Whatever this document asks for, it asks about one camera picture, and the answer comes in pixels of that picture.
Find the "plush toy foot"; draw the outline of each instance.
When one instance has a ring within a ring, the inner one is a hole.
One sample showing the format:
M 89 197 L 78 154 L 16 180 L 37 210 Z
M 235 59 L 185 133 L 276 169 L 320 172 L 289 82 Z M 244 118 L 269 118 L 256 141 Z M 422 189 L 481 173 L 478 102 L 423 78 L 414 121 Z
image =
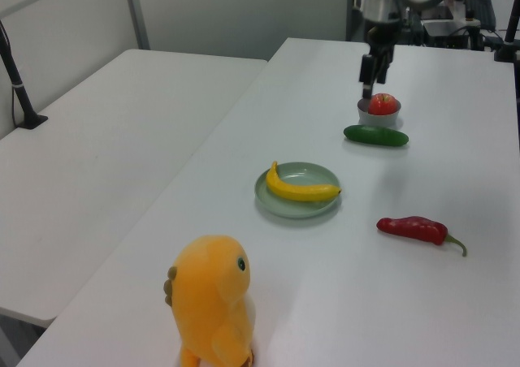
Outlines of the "plush toy foot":
M 251 367 L 253 365 L 253 363 L 254 363 L 254 353 L 253 353 L 253 350 L 251 350 L 251 356 L 248 356 L 247 360 L 240 367 Z
M 198 367 L 199 361 L 201 360 L 188 349 L 180 349 L 180 367 Z

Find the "plush toy eye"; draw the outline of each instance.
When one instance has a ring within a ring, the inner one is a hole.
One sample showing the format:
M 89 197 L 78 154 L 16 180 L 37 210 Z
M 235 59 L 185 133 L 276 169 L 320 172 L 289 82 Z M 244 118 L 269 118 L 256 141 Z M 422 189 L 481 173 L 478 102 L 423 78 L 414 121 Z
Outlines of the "plush toy eye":
M 245 261 L 241 257 L 238 258 L 238 268 L 240 268 L 242 271 L 245 271 Z

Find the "green plate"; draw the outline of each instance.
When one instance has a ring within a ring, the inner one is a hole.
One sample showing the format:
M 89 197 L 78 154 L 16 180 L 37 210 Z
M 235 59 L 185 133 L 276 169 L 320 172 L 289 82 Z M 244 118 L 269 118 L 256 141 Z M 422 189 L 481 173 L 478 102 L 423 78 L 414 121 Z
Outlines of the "green plate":
M 336 196 L 329 201 L 299 202 L 290 201 L 275 195 L 267 187 L 265 171 L 254 185 L 257 201 L 267 211 L 287 218 L 307 218 L 321 214 L 330 209 L 340 197 Z M 340 186 L 338 178 L 327 168 L 309 162 L 287 162 L 278 165 L 279 177 L 287 183 L 298 185 L 334 184 Z

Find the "red apple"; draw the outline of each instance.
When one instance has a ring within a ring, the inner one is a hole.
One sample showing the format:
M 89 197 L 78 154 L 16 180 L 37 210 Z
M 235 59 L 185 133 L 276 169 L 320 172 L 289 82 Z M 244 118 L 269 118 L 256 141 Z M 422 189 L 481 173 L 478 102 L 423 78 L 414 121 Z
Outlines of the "red apple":
M 389 93 L 377 93 L 370 100 L 368 114 L 388 115 L 397 111 L 397 99 Z

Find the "pepper stem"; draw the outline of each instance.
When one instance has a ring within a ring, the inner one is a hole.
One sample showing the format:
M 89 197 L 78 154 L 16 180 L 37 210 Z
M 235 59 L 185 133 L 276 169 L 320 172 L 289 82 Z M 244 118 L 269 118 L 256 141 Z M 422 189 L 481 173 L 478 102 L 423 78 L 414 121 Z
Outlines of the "pepper stem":
M 446 235 L 446 237 L 444 237 L 444 242 L 447 242 L 447 243 L 454 243 L 454 244 L 457 244 L 458 246 L 460 246 L 462 248 L 462 256 L 463 257 L 466 257 L 467 254 L 468 254 L 468 250 L 466 249 L 466 247 L 464 246 L 463 243 L 461 243 L 459 240 L 457 240 L 455 237 L 453 237 L 452 235 Z

